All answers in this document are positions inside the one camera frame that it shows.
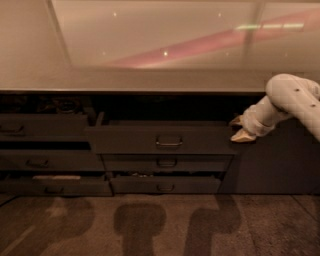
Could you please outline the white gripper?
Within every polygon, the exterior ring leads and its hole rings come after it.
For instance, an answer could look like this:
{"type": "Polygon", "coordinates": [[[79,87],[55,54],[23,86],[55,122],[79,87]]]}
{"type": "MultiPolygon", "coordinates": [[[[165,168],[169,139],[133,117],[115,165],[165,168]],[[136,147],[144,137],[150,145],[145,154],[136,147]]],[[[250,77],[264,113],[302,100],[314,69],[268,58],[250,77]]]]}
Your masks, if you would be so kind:
{"type": "Polygon", "coordinates": [[[229,122],[231,127],[243,126],[232,137],[234,143],[249,143],[256,140],[256,137],[264,137],[275,128],[272,117],[273,112],[264,110],[258,105],[251,105],[244,111],[243,115],[235,117],[229,122]]]}

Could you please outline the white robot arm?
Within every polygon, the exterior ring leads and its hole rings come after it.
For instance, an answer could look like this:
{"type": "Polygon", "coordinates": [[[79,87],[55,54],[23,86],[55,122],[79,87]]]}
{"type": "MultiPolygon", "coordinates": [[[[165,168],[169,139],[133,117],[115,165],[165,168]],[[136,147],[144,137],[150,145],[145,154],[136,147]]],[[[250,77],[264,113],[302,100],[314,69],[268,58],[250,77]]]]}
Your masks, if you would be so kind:
{"type": "Polygon", "coordinates": [[[290,118],[302,125],[320,141],[320,85],[291,74],[272,77],[265,88],[266,95],[231,122],[240,126],[231,141],[255,141],[273,131],[277,124],[290,118]]]}

